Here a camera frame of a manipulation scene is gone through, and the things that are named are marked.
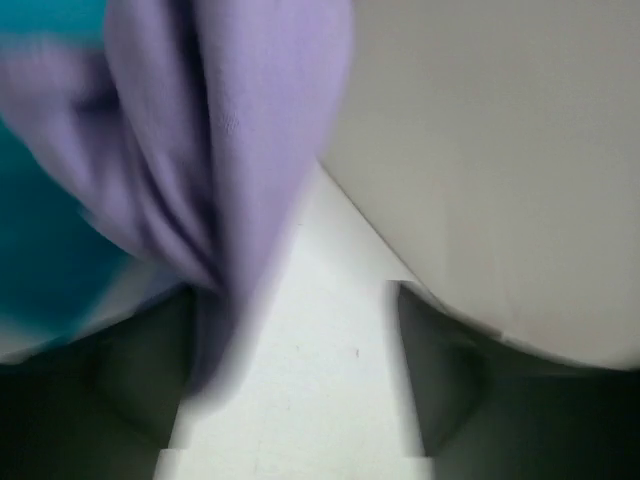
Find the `lavender t shirt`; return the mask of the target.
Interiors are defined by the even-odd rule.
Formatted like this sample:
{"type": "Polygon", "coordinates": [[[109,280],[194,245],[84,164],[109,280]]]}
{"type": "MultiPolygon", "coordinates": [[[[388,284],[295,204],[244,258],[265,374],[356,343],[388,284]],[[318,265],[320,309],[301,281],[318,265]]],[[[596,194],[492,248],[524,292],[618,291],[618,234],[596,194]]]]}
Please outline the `lavender t shirt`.
{"type": "Polygon", "coordinates": [[[320,158],[348,1],[111,1],[103,44],[1,50],[1,117],[94,226],[200,292],[204,390],[320,158]]]}

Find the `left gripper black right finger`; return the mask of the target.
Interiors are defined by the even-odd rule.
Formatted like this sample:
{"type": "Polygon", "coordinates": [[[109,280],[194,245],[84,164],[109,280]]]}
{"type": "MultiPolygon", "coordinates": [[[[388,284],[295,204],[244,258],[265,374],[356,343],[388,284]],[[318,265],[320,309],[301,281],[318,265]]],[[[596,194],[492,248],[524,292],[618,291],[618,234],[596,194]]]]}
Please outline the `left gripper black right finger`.
{"type": "Polygon", "coordinates": [[[399,337],[436,479],[635,479],[639,372],[515,346],[399,282],[399,337]]]}

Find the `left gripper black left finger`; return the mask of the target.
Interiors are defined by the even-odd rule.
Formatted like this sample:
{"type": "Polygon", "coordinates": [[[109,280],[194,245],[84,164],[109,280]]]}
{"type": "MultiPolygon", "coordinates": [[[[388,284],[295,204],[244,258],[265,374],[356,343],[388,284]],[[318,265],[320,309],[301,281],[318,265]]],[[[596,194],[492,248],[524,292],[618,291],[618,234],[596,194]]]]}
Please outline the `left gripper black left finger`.
{"type": "Polygon", "coordinates": [[[194,293],[182,289],[2,367],[2,478],[153,478],[192,369],[194,310],[194,293]]]}

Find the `teal t shirt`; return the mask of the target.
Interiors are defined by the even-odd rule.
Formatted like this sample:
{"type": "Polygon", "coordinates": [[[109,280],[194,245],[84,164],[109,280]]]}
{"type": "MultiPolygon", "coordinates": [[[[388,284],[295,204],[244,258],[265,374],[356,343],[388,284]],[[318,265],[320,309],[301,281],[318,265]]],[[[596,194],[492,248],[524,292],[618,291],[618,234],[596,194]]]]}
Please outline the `teal t shirt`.
{"type": "Polygon", "coordinates": [[[133,314],[152,272],[86,221],[1,128],[1,361],[15,364],[133,314]]]}

